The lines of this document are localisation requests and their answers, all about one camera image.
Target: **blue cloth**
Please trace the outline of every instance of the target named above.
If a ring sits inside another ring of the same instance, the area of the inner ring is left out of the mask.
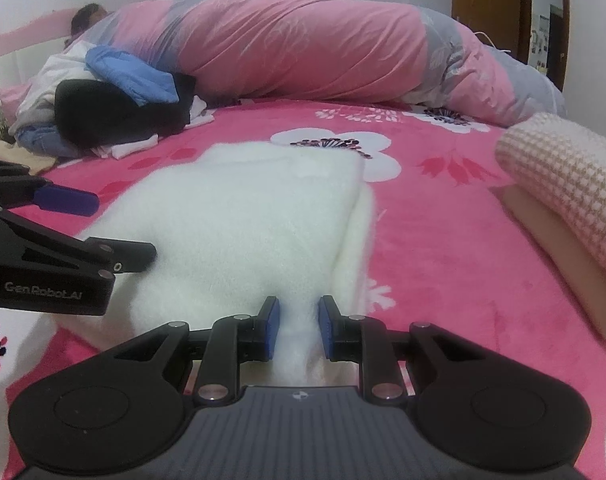
[[[179,102],[171,74],[152,68],[123,50],[108,45],[92,47],[86,54],[86,65],[99,78],[123,90],[139,106]]]
[[[78,158],[83,153],[72,143],[62,139],[54,124],[24,126],[14,135],[16,142],[37,155]]]

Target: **blue gripper pad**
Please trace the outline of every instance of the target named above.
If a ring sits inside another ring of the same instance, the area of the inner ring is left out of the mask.
[[[321,298],[318,301],[318,327],[321,331],[325,358],[331,359],[334,352],[334,345],[332,343],[332,321],[330,320],[324,298]]]
[[[94,193],[56,184],[37,189],[32,201],[43,210],[77,216],[92,216],[99,210],[99,197]]]
[[[265,328],[265,350],[269,361],[274,357],[274,346],[276,345],[276,336],[279,333],[279,324],[281,323],[281,304],[275,300],[267,318]]]

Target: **dark hair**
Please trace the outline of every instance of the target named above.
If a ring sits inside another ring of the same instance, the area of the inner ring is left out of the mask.
[[[87,4],[82,9],[79,9],[70,23],[70,34],[76,36],[88,30],[90,28],[90,16],[100,8],[99,4]]]

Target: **metal screw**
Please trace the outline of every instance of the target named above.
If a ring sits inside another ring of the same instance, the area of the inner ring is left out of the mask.
[[[228,389],[223,384],[205,384],[199,388],[199,397],[205,400],[221,400],[227,396]]]
[[[403,395],[403,388],[398,384],[381,383],[372,388],[372,394],[382,400],[398,399]]]

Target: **white towel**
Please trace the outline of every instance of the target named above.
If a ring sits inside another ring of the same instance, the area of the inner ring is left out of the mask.
[[[190,107],[190,124],[186,124],[186,130],[211,123],[214,120],[213,110],[207,110],[206,107],[205,101],[200,99],[198,95],[195,95],[192,107]]]
[[[54,93],[61,81],[66,79],[91,79],[96,76],[86,66],[86,53],[94,45],[87,41],[77,41],[67,52],[54,54],[32,78],[32,86],[26,98],[19,105],[17,116],[38,106],[40,103],[54,103]]]
[[[151,242],[158,258],[146,273],[117,277],[105,316],[57,321],[105,349],[171,320],[195,330],[257,314],[275,295],[273,362],[248,367],[244,381],[351,383],[353,367],[323,357],[317,302],[332,294],[345,315],[365,314],[372,211],[363,160],[350,150],[213,146],[196,162],[155,171],[79,235]]]
[[[137,142],[125,142],[124,144],[115,144],[113,146],[99,146],[92,148],[92,153],[101,158],[108,158],[110,155],[116,160],[121,160],[124,156],[132,153],[144,152],[154,148],[158,144],[158,135],[154,134],[149,139],[138,140]]]

